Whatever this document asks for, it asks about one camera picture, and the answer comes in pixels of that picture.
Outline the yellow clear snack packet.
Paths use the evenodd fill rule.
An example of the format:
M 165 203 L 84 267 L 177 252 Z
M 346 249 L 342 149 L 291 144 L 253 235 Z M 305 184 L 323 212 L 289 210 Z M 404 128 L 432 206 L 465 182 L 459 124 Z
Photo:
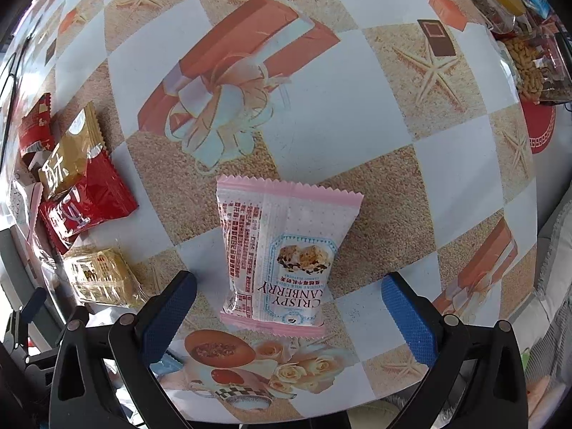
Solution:
M 148 299 L 140 282 L 116 249 L 66 254 L 63 266 L 79 303 L 139 309 Z

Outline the clear bag of nuts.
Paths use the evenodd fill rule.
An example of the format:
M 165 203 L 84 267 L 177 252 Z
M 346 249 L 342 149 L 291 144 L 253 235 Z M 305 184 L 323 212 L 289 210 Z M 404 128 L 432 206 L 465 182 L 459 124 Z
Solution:
M 561 34 L 503 42 L 519 73 L 520 96 L 534 104 L 571 102 L 571 49 Z

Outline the dark red snack packet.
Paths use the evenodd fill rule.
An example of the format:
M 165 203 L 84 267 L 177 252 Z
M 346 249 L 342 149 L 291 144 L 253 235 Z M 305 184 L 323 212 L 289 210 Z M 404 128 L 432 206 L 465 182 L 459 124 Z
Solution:
M 50 122 L 51 94 L 45 92 L 19 125 L 19 154 L 24 164 L 29 165 L 37 152 L 52 151 Z

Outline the gold snack packet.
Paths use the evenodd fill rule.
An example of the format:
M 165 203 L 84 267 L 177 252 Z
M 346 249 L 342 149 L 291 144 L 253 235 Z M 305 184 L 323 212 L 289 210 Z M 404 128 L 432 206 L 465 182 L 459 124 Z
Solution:
M 44 198 L 58 198 L 85 175 L 87 159 L 94 148 L 105 149 L 105 141 L 93 102 L 76 116 L 39 169 Z

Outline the pink cranberry crisp packet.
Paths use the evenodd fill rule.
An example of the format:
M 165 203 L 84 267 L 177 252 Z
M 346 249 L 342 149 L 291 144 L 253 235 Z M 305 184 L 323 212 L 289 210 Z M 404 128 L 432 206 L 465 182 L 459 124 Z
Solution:
M 273 335 L 323 337 L 331 268 L 363 194 L 221 175 L 216 198 L 229 276 L 221 321 Z

